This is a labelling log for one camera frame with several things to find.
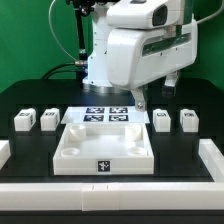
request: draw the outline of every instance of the black sticker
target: black sticker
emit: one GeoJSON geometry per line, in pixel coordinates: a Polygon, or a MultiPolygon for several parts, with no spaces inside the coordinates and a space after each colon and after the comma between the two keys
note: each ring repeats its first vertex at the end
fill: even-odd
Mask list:
{"type": "Polygon", "coordinates": [[[128,108],[127,107],[111,107],[110,114],[127,114],[128,108]]]}
{"type": "Polygon", "coordinates": [[[109,160],[97,161],[97,169],[98,172],[100,173],[110,172],[110,161],[109,160]]]}
{"type": "Polygon", "coordinates": [[[192,114],[192,113],[185,113],[184,116],[185,117],[194,117],[194,114],[192,114]]]}
{"type": "Polygon", "coordinates": [[[24,117],[24,116],[29,116],[30,113],[21,113],[19,116],[24,117]]]}
{"type": "Polygon", "coordinates": [[[105,111],[105,108],[101,108],[101,107],[90,107],[86,109],[86,113],[87,114],[103,114],[105,111]]]}
{"type": "Polygon", "coordinates": [[[128,115],[110,115],[109,121],[128,121],[128,115]]]}
{"type": "Polygon", "coordinates": [[[31,125],[33,124],[33,116],[32,115],[30,116],[30,124],[31,125]]]}
{"type": "Polygon", "coordinates": [[[45,116],[54,116],[54,115],[55,115],[54,112],[47,112],[47,113],[45,114],[45,116]]]}
{"type": "Polygon", "coordinates": [[[103,115],[85,115],[84,121],[88,122],[100,122],[103,121],[103,115]]]}
{"type": "Polygon", "coordinates": [[[165,113],[157,113],[157,116],[158,117],[166,117],[166,114],[165,113]]]}

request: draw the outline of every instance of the cable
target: cable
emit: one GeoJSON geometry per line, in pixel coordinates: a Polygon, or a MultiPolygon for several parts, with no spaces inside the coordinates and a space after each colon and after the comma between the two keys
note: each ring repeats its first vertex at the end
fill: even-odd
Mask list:
{"type": "Polygon", "coordinates": [[[61,65],[57,65],[55,67],[53,67],[52,69],[50,69],[49,71],[47,71],[41,79],[46,79],[45,77],[48,77],[49,74],[51,74],[52,72],[60,69],[60,68],[64,68],[64,67],[68,67],[68,66],[75,66],[75,63],[64,63],[64,64],[61,64],[61,65]]]}
{"type": "Polygon", "coordinates": [[[51,34],[52,36],[54,37],[56,43],[58,44],[58,46],[61,48],[61,50],[67,54],[71,59],[73,59],[74,61],[76,61],[76,59],[71,55],[69,54],[65,49],[64,47],[61,45],[61,43],[59,42],[55,32],[54,32],[54,28],[53,28],[53,25],[52,25],[52,20],[51,20],[51,17],[52,17],[52,10],[53,10],[53,7],[54,7],[54,4],[56,3],[57,0],[53,0],[51,5],[50,5],[50,8],[49,8],[49,13],[48,13],[48,22],[49,22],[49,26],[50,26],[50,30],[51,30],[51,34]]]}
{"type": "Polygon", "coordinates": [[[54,74],[58,74],[58,73],[66,73],[66,72],[82,72],[83,70],[64,70],[64,71],[55,71],[55,72],[52,72],[50,74],[48,74],[46,77],[42,78],[42,79],[49,79],[52,75],[54,74]]]}
{"type": "Polygon", "coordinates": [[[219,15],[223,11],[223,9],[224,9],[224,0],[222,0],[222,5],[217,12],[213,13],[212,15],[210,15],[210,16],[204,18],[204,19],[201,19],[201,20],[197,21],[197,24],[204,23],[205,21],[208,21],[208,20],[216,17],[217,15],[219,15]]]}

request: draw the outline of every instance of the black cable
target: black cable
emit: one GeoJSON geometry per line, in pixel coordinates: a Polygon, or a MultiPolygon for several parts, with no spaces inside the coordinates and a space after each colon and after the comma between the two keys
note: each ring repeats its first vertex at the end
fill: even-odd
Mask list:
{"type": "Polygon", "coordinates": [[[76,69],[76,70],[61,70],[61,71],[54,71],[54,72],[52,72],[52,73],[49,73],[47,76],[45,76],[44,77],[44,79],[46,80],[46,79],[49,79],[52,75],[54,75],[54,74],[58,74],[58,73],[66,73],[66,72],[81,72],[81,71],[83,71],[83,70],[78,70],[78,69],[76,69]]]}
{"type": "Polygon", "coordinates": [[[48,77],[49,74],[51,74],[52,72],[60,69],[60,68],[64,68],[64,67],[67,67],[67,66],[72,66],[72,65],[75,65],[75,63],[71,62],[71,63],[64,63],[64,64],[61,64],[61,65],[57,65],[55,66],[54,68],[50,69],[49,71],[47,71],[41,79],[46,79],[45,77],[48,77]]]}

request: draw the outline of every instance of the white block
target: white block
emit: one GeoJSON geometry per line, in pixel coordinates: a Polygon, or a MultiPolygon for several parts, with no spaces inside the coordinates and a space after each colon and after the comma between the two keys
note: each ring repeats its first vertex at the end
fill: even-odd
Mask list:
{"type": "Polygon", "coordinates": [[[184,132],[198,132],[199,118],[194,110],[181,110],[180,123],[184,132]]]}
{"type": "Polygon", "coordinates": [[[153,111],[153,124],[156,132],[170,132],[171,119],[166,110],[153,111]]]}
{"type": "Polygon", "coordinates": [[[215,182],[224,182],[224,156],[211,139],[201,139],[199,155],[215,182]]]}
{"type": "Polygon", "coordinates": [[[9,141],[0,141],[0,170],[11,156],[9,141]]]}
{"type": "Polygon", "coordinates": [[[40,118],[41,131],[55,131],[59,122],[59,109],[47,109],[40,118]]]}
{"type": "Polygon", "coordinates": [[[16,131],[30,131],[36,123],[36,111],[32,108],[21,110],[14,118],[16,131]]]}
{"type": "Polygon", "coordinates": [[[223,183],[120,183],[120,210],[224,208],[223,183]]]}
{"type": "Polygon", "coordinates": [[[0,211],[82,210],[81,183],[0,184],[0,211]]]}
{"type": "Polygon", "coordinates": [[[119,210],[119,184],[85,184],[82,189],[82,210],[119,210]]]}

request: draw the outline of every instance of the white cube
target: white cube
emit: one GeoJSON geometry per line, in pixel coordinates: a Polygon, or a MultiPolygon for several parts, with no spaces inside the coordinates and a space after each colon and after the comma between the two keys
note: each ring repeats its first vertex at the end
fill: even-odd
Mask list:
{"type": "Polygon", "coordinates": [[[59,122],[59,109],[47,109],[40,118],[41,131],[55,131],[59,122]]]}
{"type": "Polygon", "coordinates": [[[5,165],[10,155],[9,141],[0,141],[0,169],[5,165]]]}
{"type": "Polygon", "coordinates": [[[181,110],[180,123],[184,132],[198,132],[199,118],[194,110],[181,110]]]}
{"type": "Polygon", "coordinates": [[[153,124],[156,132],[170,132],[171,119],[166,110],[153,111],[153,124]]]}
{"type": "Polygon", "coordinates": [[[33,108],[21,110],[14,118],[16,131],[30,131],[36,123],[36,111],[33,108]]]}

